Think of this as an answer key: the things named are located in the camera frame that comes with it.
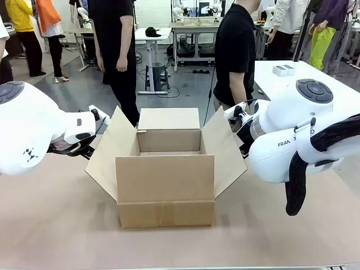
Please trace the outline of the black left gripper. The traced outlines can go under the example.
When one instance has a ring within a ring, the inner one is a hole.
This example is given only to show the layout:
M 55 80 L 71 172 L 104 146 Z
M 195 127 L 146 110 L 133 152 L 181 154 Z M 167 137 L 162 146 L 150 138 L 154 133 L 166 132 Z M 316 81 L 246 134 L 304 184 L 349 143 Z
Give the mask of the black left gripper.
M 93 140 L 94 138 L 87 138 L 80 141 L 80 148 L 73 153 L 73 156 L 91 157 L 95 150 L 91 146 Z

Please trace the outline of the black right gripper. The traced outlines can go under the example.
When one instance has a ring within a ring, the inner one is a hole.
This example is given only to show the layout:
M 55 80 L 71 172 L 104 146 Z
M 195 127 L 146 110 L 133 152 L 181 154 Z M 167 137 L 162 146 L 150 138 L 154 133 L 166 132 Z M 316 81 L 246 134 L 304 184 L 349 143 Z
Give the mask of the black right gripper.
M 249 155 L 249 150 L 253 144 L 253 137 L 250 133 L 250 126 L 253 121 L 249 120 L 242 125 L 242 127 L 236 132 L 236 139 L 241 141 L 241 146 L 239 149 L 241 151 L 242 157 L 247 158 Z

